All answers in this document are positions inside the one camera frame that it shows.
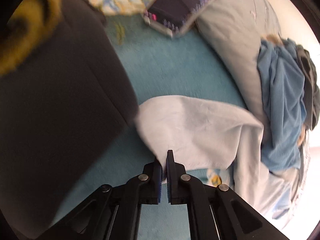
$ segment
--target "clothing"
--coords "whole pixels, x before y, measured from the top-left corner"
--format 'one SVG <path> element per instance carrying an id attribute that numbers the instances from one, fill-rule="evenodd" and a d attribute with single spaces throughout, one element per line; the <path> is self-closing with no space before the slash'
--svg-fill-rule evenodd
<path id="1" fill-rule="evenodd" d="M 62 14 L 52 37 L 0 79 L 0 209 L 31 239 L 138 110 L 96 13 L 63 0 Z"/>
<path id="2" fill-rule="evenodd" d="M 198 33 L 191 30 L 183 37 L 171 40 L 146 27 L 140 15 L 116 16 L 109 22 L 106 32 L 129 76 L 139 104 L 157 96 L 184 95 L 245 107 L 219 56 Z M 126 37 L 122 45 L 118 44 L 113 22 L 125 28 Z M 115 187 L 126 183 L 140 174 L 143 166 L 153 162 L 154 158 L 132 127 L 117 138 L 77 182 L 54 221 L 64 217 L 100 185 L 107 183 Z M 186 206 L 166 203 L 166 185 L 162 193 L 160 206 L 142 206 L 138 239 L 189 239 Z M 152 232 L 150 224 L 157 225 Z"/>
<path id="3" fill-rule="evenodd" d="M 296 44 L 284 46 L 262 40 L 258 57 L 263 108 L 272 139 L 261 148 L 261 160 L 270 171 L 300 168 L 297 141 L 306 118 L 303 103 L 304 75 L 296 63 Z"/>
<path id="4" fill-rule="evenodd" d="M 303 102 L 306 107 L 307 117 L 305 125 L 313 130 L 318 123 L 320 113 L 320 91 L 317 86 L 316 66 L 310 54 L 301 45 L 297 46 L 298 65 L 305 76 Z"/>
<path id="5" fill-rule="evenodd" d="M 299 138 L 298 138 L 298 141 L 297 141 L 298 147 L 301 146 L 301 144 L 303 143 L 303 141 L 305 140 L 305 138 L 306 138 L 306 125 L 305 125 L 305 124 L 302 124 L 301 133 L 300 133 Z"/>
<path id="6" fill-rule="evenodd" d="M 186 170 L 226 170 L 233 163 L 235 192 L 257 210 L 275 205 L 288 187 L 276 180 L 276 194 L 265 189 L 270 175 L 260 162 L 263 125 L 237 106 L 184 96 L 151 98 L 140 105 L 136 127 L 163 169 L 168 149 Z M 265 191 L 270 196 L 262 201 Z"/>
<path id="7" fill-rule="evenodd" d="M 160 12 L 168 21 L 178 24 L 197 4 L 200 4 L 200 0 L 156 0 L 148 11 L 157 15 Z"/>

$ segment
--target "floor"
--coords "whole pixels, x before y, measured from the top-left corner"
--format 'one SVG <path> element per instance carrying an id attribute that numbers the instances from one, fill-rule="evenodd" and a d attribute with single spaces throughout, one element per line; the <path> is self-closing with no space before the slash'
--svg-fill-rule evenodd
<path id="1" fill-rule="evenodd" d="M 284 38 L 291 38 L 310 52 L 312 61 L 320 73 L 320 44 L 310 26 L 290 0 L 269 0 L 275 10 Z M 283 229 L 290 240 L 306 240 L 320 220 L 320 124 L 310 133 L 311 162 L 305 190 L 295 217 Z"/>

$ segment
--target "gray pillow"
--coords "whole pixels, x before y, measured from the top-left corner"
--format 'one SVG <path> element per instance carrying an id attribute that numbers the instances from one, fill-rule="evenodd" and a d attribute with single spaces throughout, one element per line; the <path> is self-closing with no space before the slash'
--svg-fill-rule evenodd
<path id="1" fill-rule="evenodd" d="M 263 111 L 257 58 L 260 36 L 280 33 L 273 8 L 267 0 L 214 0 L 196 22 L 234 78 L 249 111 L 263 123 L 266 141 L 270 124 Z"/>

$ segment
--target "dark gray cloth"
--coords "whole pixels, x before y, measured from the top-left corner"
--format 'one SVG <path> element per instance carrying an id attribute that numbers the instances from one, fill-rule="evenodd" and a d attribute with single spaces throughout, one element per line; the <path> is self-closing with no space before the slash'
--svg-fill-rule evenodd
<path id="1" fill-rule="evenodd" d="M 53 36 L 0 79 L 0 209 L 29 238 L 138 110 L 96 13 L 81 0 L 62 12 Z"/>
<path id="2" fill-rule="evenodd" d="M 306 107 L 306 129 L 313 130 L 318 123 L 320 113 L 320 91 L 317 86 L 316 66 L 310 54 L 301 45 L 296 47 L 298 65 L 305 76 L 303 102 Z"/>

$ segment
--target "light blue cloth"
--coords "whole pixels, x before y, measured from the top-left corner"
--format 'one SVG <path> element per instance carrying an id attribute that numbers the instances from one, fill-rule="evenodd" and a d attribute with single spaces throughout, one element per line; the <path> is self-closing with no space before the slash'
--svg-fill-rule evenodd
<path id="1" fill-rule="evenodd" d="M 296 44 L 288 39 L 284 45 L 262 40 L 258 57 L 263 108 L 272 134 L 272 140 L 262 146 L 261 160 L 270 171 L 300 168 L 297 140 L 306 118 L 304 75 L 295 61 Z"/>

